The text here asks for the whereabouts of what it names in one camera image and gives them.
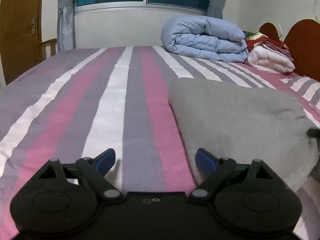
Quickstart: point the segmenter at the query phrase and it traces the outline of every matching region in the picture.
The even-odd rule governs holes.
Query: light blue quilt
[[[248,57],[243,31],[234,23],[207,16],[178,16],[168,20],[161,41],[179,55],[223,62],[244,62]]]

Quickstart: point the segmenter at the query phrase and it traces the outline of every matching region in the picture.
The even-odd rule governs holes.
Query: wooden door
[[[1,0],[0,54],[6,83],[41,61],[42,0]]]

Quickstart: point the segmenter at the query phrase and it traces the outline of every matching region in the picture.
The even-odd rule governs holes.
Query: mattress
[[[113,148],[116,165],[107,179],[124,192],[189,193],[195,183],[168,103],[168,87],[182,77],[294,93],[283,75],[160,46],[60,52],[0,90],[0,239],[17,234],[10,201],[50,158],[72,163]],[[320,113],[295,96],[320,127]],[[295,232],[316,240],[319,183],[310,178],[297,194],[304,208]]]

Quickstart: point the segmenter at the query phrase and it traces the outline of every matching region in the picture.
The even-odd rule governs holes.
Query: striped pillow
[[[280,80],[320,110],[320,83],[318,81],[307,76]]]

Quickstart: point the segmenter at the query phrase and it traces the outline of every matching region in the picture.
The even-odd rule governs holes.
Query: pink stripe
[[[140,48],[143,84],[154,141],[162,161],[167,191],[190,192],[195,188],[173,112],[168,89],[147,47]]]
[[[296,73],[290,73],[290,74],[276,74],[276,73],[269,73],[266,71],[261,71],[258,69],[255,69],[251,66],[238,63],[239,65],[249,69],[251,72],[255,73],[256,75],[259,75],[264,80],[268,81],[271,85],[273,85],[276,89],[279,89],[283,92],[288,92],[293,94],[303,105],[303,107],[312,114],[313,118],[316,119],[318,122],[320,122],[320,111],[313,105],[311,105],[307,100],[305,100],[302,96],[300,96],[297,92],[293,91],[289,85],[283,83],[280,79],[284,78],[295,78],[298,77]]]
[[[108,49],[76,75],[68,93],[61,99],[56,110],[49,117],[48,124],[40,134],[33,146],[28,150],[26,159],[19,169],[18,180],[14,187],[12,196],[6,204],[4,211],[4,222],[0,225],[0,239],[11,239],[18,231],[11,218],[9,206],[11,199],[22,188],[22,186],[52,158],[61,137],[66,132],[83,96],[89,89],[98,72],[105,66],[106,60],[114,54],[115,49]]]

